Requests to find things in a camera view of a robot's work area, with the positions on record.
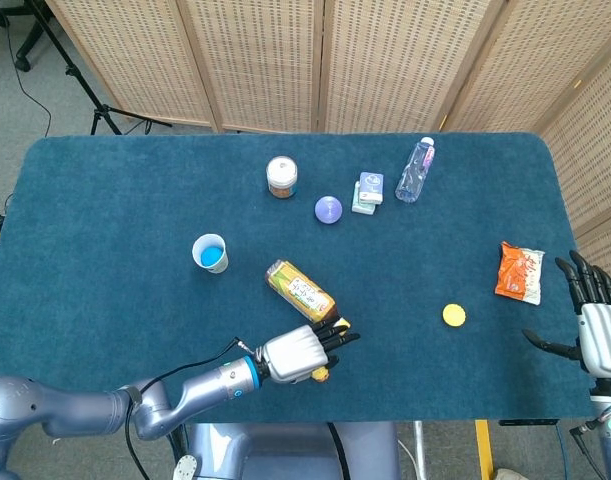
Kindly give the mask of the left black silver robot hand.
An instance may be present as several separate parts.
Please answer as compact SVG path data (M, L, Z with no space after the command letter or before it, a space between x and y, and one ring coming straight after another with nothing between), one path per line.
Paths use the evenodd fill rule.
M295 384L307 379L325 382L339 358L333 352L361 338L344 318L301 326L258 347L253 363L260 382Z

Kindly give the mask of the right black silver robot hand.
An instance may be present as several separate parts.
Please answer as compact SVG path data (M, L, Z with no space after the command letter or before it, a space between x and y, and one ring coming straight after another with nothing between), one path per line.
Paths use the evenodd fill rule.
M524 329L524 337L537 349L579 363L595 379L595 395L611 395L611 277L575 250L570 261L555 259L563 272L577 317L578 336L573 345L541 339Z

